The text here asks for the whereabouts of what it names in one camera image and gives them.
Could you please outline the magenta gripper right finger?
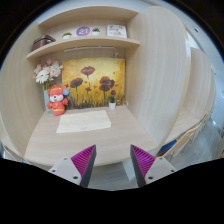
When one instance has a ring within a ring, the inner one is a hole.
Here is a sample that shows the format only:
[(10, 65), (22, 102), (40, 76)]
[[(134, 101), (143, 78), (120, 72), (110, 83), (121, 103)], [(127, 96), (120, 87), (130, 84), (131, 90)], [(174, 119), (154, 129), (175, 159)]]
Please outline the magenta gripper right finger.
[(154, 157), (135, 145), (130, 146), (130, 155), (139, 187), (176, 172), (163, 156)]

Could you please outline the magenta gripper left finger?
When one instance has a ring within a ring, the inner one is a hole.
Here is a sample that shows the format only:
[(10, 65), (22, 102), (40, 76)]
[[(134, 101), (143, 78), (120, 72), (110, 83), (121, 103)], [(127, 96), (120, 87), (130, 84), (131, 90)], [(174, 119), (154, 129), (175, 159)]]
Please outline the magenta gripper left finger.
[(96, 158), (96, 146), (92, 145), (76, 155), (63, 157), (49, 172), (76, 185), (87, 188)]

